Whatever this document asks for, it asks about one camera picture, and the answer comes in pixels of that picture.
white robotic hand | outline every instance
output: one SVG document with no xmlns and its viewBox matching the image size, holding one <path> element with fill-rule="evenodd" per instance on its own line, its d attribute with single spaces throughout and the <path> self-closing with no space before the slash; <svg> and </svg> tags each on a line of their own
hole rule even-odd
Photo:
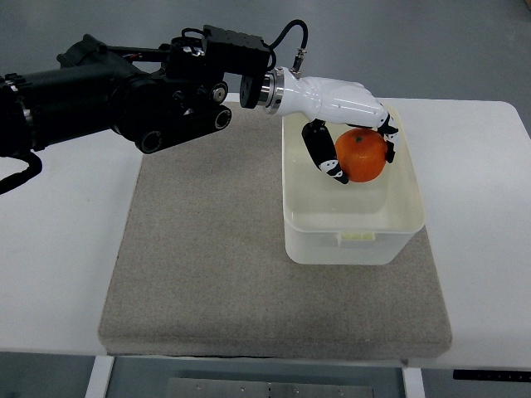
<svg viewBox="0 0 531 398">
<path fill-rule="evenodd" d="M 389 163 L 397 151 L 398 128 L 394 120 L 359 83 L 321 77 L 297 79 L 287 68 L 276 68 L 265 76 L 258 104 L 267 114 L 302 112 L 312 120 L 303 129 L 309 154 L 319 169 L 342 183 L 348 179 L 341 169 L 330 168 L 337 165 L 337 157 L 324 122 L 376 129 L 387 141 Z"/>
</svg>

metal plate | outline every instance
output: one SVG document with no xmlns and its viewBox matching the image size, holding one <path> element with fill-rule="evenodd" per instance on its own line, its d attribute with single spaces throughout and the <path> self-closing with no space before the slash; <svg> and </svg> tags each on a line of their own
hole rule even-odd
<svg viewBox="0 0 531 398">
<path fill-rule="evenodd" d="M 373 398 L 367 386 L 171 378 L 166 398 Z"/>
</svg>

white table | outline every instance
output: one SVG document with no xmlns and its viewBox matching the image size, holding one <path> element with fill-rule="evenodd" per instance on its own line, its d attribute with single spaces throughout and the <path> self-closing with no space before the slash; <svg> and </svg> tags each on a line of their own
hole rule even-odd
<svg viewBox="0 0 531 398">
<path fill-rule="evenodd" d="M 409 365 L 531 369 L 531 140 L 518 114 L 383 102 L 406 130 L 454 336 Z M 106 131 L 40 155 L 43 174 L 0 197 L 0 351 L 105 355 L 97 328 L 141 154 Z M 2 176 L 17 168 L 0 160 Z"/>
</svg>

black strap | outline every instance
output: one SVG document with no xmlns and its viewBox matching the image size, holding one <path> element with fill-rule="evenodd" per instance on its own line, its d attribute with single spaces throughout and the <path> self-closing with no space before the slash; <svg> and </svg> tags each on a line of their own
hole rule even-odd
<svg viewBox="0 0 531 398">
<path fill-rule="evenodd" d="M 0 181 L 0 195 L 9 192 L 12 189 L 20 187 L 28 182 L 42 171 L 41 159 L 33 152 L 20 156 L 9 156 L 9 158 L 22 160 L 27 163 L 28 167 L 23 172 L 16 172 L 11 176 L 5 177 Z"/>
</svg>

gray floor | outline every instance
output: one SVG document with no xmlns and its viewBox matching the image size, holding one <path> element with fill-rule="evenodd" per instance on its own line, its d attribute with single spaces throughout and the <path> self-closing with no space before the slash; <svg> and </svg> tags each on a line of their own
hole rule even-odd
<svg viewBox="0 0 531 398">
<path fill-rule="evenodd" d="M 531 132 L 531 12 L 524 0 L 0 2 L 0 74 L 55 69 L 56 55 L 85 33 L 110 45 L 157 47 L 184 27 L 212 24 L 272 42 L 294 18 L 309 25 L 305 75 L 359 81 L 378 97 L 506 101 Z M 290 66 L 299 42 L 300 32 L 286 37 L 278 65 Z M 227 81 L 238 90 L 235 76 Z M 39 361 L 45 365 L 32 371 Z M 53 380 L 70 391 L 63 396 L 78 396 L 90 361 L 4 353 L 0 376 L 10 378 L 0 379 L 0 391 L 46 396 L 32 389 Z M 65 368 L 78 377 L 56 379 Z"/>
<path fill-rule="evenodd" d="M 452 370 L 422 370 L 426 398 L 529 398 L 531 383 L 453 380 Z"/>
<path fill-rule="evenodd" d="M 94 357 L 0 352 L 0 398 L 84 397 Z"/>
</svg>

